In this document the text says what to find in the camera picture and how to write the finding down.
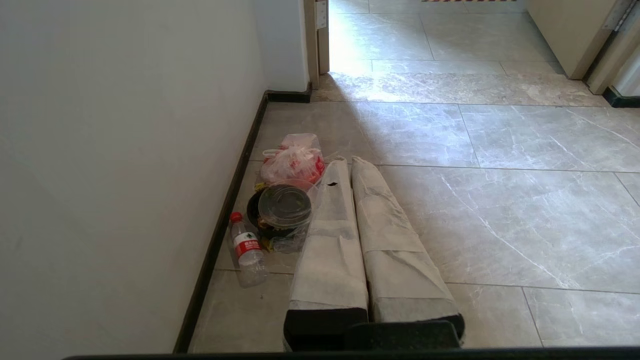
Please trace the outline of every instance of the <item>tile floor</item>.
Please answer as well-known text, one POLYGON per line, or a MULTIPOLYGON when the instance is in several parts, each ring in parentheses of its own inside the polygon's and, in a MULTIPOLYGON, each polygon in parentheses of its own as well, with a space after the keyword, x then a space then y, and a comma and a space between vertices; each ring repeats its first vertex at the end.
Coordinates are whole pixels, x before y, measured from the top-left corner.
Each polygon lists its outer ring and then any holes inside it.
MULTIPOLYGON (((522 0, 330 0, 330 24, 332 73, 311 104, 269 104, 236 210, 263 150, 315 133, 379 166, 465 347, 640 345, 640 109, 567 80, 522 0)), ((191 351, 282 351, 297 258, 241 289, 223 247, 191 351)))

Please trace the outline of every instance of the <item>wrapped package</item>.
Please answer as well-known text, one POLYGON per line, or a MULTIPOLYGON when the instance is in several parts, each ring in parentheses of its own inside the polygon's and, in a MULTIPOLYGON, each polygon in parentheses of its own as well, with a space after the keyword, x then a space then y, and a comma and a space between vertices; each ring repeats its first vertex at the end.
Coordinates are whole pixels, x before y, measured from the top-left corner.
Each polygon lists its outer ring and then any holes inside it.
POLYGON ((342 334, 367 322, 367 283, 349 171, 331 162, 320 182, 284 323, 293 351, 340 350, 342 334))
POLYGON ((461 338, 462 315, 380 171, 354 157, 351 178, 372 320, 448 320, 461 338))

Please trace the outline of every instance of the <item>plastic bag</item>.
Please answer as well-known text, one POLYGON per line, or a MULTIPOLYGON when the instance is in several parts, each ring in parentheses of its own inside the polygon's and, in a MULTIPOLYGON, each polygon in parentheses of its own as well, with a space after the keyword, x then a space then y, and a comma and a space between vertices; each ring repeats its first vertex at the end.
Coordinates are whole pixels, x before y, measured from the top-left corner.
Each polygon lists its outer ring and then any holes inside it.
POLYGON ((316 184, 324 173, 324 159, 315 134, 288 134, 277 150, 266 150, 260 176, 266 184, 301 179, 316 184))

